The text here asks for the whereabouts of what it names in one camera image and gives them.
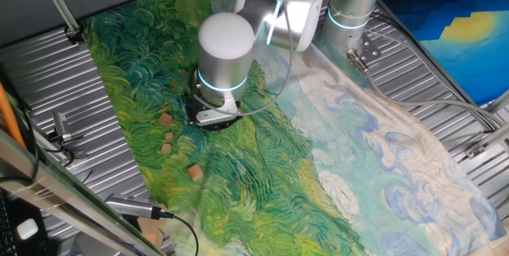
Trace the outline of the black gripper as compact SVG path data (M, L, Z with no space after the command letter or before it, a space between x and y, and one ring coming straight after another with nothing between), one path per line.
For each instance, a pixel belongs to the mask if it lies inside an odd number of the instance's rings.
M203 130L208 130L208 131L224 130L224 129L227 129L228 127L232 126L234 123L238 122L240 119L241 119L241 117L235 117L232 120L228 120L228 121L224 121L224 122L218 122L215 124L210 124L210 125L205 125L205 126L199 125L199 128L201 128Z

